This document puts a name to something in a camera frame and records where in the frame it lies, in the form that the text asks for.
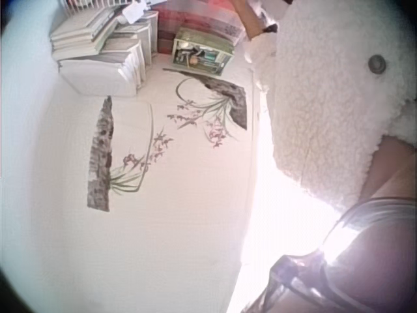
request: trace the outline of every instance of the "paper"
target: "paper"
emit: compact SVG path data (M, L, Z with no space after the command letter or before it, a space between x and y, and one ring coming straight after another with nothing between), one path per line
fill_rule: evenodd
M146 7L147 5L145 0L141 0L140 2L134 1L131 5L128 5L126 8L124 8L122 13L128 20L129 24L133 24L143 16L143 11L146 9Z

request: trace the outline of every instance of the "button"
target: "button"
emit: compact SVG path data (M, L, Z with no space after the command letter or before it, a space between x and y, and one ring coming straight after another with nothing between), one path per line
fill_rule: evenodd
M371 70L372 73L378 74L378 75L385 72L385 69L386 69L386 61L379 54L372 55L369 58L369 61L367 62L367 65L368 65L368 67L369 67L369 69Z

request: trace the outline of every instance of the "stack of books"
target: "stack of books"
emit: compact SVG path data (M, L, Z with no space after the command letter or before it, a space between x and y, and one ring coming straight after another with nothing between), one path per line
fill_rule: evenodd
M98 55L60 61L60 73L79 93L131 97L146 80L140 40L109 39Z
M117 26L114 8L90 8L62 23L50 36L56 60L97 55Z
M153 55L158 53L158 15L158 11L145 11L143 16L138 21L151 23L151 48Z
M131 97L146 80L157 50L158 13L119 25L114 8L90 8L51 34L61 76L80 94Z
M140 40L141 52L145 58L147 67L152 65L152 43L151 43L151 22L138 22L132 25L121 25L116 28L110 38L129 38L132 40Z

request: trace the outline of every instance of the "white fluffy jacket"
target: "white fluffy jacket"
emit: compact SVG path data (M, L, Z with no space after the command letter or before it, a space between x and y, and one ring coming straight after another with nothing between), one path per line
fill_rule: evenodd
M246 46L267 92L277 167L339 211L358 200L382 135L415 138L415 102L404 111L410 126L400 117L416 98L415 34L391 2L296 0L278 35ZM387 62L381 75L367 65L375 54Z

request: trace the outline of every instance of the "green box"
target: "green box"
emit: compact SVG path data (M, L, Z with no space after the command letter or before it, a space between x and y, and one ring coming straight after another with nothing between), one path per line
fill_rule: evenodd
M221 76L235 47L227 39L181 27L172 50L173 63L190 70Z

